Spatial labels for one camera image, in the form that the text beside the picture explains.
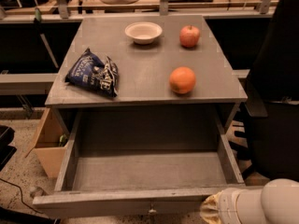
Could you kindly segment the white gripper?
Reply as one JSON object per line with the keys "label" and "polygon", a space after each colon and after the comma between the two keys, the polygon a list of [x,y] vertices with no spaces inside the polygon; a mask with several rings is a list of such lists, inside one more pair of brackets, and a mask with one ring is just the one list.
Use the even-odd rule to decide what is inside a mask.
{"label": "white gripper", "polygon": [[200,217],[207,224],[243,224],[237,211],[237,200],[243,189],[228,188],[207,197],[200,205]]}

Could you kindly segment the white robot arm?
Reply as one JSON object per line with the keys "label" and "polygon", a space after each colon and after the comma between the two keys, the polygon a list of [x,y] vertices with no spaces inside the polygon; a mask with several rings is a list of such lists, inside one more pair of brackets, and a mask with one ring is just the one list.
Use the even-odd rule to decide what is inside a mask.
{"label": "white robot arm", "polygon": [[299,224],[299,183],[275,179],[257,189],[224,189],[200,206],[207,224]]}

